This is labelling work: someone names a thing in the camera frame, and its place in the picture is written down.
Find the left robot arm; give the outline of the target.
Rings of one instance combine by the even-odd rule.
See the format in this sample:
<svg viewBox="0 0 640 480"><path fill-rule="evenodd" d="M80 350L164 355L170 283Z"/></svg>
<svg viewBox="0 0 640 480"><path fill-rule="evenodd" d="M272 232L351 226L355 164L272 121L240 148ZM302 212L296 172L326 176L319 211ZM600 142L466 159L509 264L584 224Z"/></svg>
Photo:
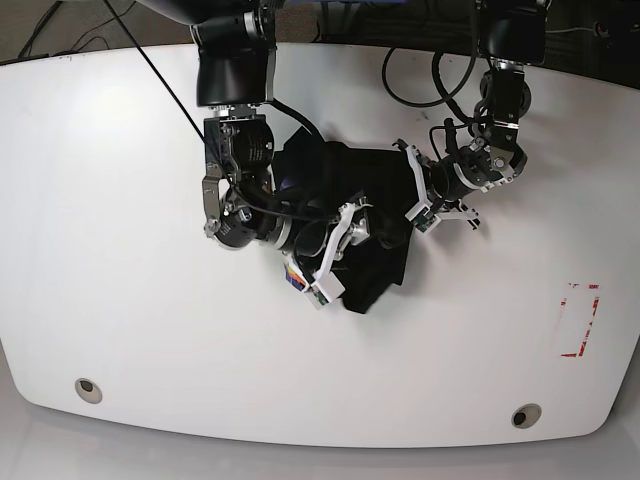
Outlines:
<svg viewBox="0 0 640 480"><path fill-rule="evenodd" d="M414 175L417 202L406 218L418 231L429 233L444 220L463 220L477 228L478 214L464 198L522 174L527 156L517 142L519 121L531 104L524 68L544 60L548 9L546 1L473 2L470 59L485 59L488 69L470 116L455 101L466 83L447 90L440 76L442 55L434 54L431 74L440 96L434 103L447 105L452 113L438 127L445 134L446 153L429 160L403 140L395 144Z"/></svg>

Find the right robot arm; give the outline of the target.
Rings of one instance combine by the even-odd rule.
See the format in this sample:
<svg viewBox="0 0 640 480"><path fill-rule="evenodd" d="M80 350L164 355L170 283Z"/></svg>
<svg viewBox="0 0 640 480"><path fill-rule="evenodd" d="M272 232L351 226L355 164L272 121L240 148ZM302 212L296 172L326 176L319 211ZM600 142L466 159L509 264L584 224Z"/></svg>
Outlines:
<svg viewBox="0 0 640 480"><path fill-rule="evenodd" d="M362 200L327 213L298 185L277 186L274 135L261 105L296 119L306 148L323 154L315 125L275 99L279 1L148 1L146 7L188 26L197 47L196 103L213 110L197 132L205 148L202 195L207 237L230 250L253 242L283 253L288 281L318 308L345 296L337 274L345 247L369 234L357 226Z"/></svg>

